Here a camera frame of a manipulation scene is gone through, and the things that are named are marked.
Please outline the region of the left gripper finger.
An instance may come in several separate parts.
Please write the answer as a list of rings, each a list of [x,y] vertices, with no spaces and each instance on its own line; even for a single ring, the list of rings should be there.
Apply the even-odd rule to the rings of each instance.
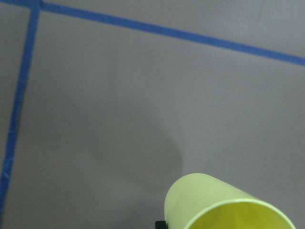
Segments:
[[[165,220],[155,222],[155,229],[167,229],[167,223]]]

